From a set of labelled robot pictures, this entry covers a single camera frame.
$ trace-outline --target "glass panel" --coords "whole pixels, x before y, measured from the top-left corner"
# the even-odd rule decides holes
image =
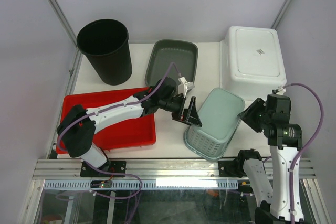
[[[305,223],[313,224],[302,185],[300,190]],[[133,193],[99,192],[118,197]],[[130,200],[93,197],[88,191],[45,190],[41,203],[41,215],[37,214],[35,223],[43,224],[250,224],[257,207],[254,196],[206,189],[143,190]]]

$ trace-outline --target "black bin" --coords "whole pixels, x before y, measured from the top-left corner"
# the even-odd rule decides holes
[[[119,85],[132,75],[128,38],[123,23],[100,19],[82,28],[77,36],[77,46],[103,82]]]

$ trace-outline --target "white plastic tub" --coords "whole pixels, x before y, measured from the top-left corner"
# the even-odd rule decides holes
[[[232,26],[220,43],[220,87],[253,101],[286,84],[274,29]]]

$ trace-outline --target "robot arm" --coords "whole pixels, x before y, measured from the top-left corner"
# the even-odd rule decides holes
[[[273,163],[273,188],[267,178],[260,154],[255,150],[241,150],[234,164],[226,171],[234,176],[248,176],[257,200],[256,224],[278,224],[290,221],[289,173],[294,174],[295,222],[303,223],[299,195],[299,160],[290,170],[291,161],[302,148],[300,126],[290,124],[289,97],[270,94],[267,101],[258,98],[238,115],[256,132],[264,132],[268,139]]]
[[[171,112],[173,120],[187,125],[202,126],[195,106],[196,97],[191,97],[189,107],[184,108],[186,94],[194,87],[193,83],[187,82],[183,77],[180,78],[181,85],[178,88],[183,93],[175,95],[176,82],[167,77],[157,91],[149,97],[149,94],[159,83],[160,81],[156,86],[149,87],[147,90],[113,104],[88,109],[84,109],[81,105],[72,107],[57,128],[58,135],[82,116],[88,114],[92,114],[92,116],[74,125],[62,137],[70,157],[80,157],[93,167],[107,171],[110,162],[104,152],[92,142],[93,136],[111,125],[155,113],[158,109]]]

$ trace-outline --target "upside-down white container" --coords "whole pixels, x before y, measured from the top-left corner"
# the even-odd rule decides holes
[[[239,126],[238,114],[244,107],[239,96],[222,88],[213,89],[198,112],[203,126],[186,130],[185,145],[208,161],[219,160]]]
[[[220,43],[220,87],[253,101],[286,84],[274,29],[232,26]]]

